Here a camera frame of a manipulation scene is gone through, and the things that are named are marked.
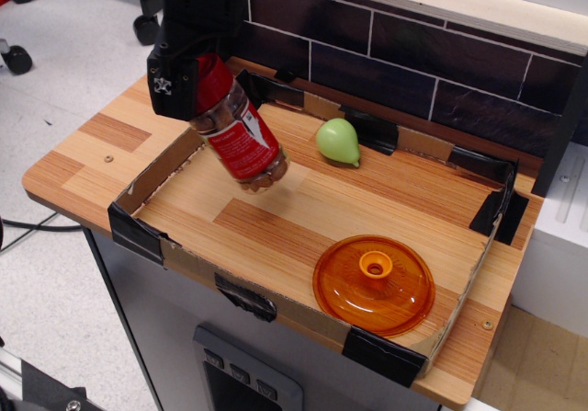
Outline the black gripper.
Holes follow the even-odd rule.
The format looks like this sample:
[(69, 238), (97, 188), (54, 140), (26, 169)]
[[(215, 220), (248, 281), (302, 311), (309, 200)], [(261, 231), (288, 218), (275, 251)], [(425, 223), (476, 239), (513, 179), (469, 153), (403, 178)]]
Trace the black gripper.
[(191, 120), (197, 114), (199, 62), (234, 38), (247, 0), (163, 0), (163, 21), (147, 58), (155, 114)]

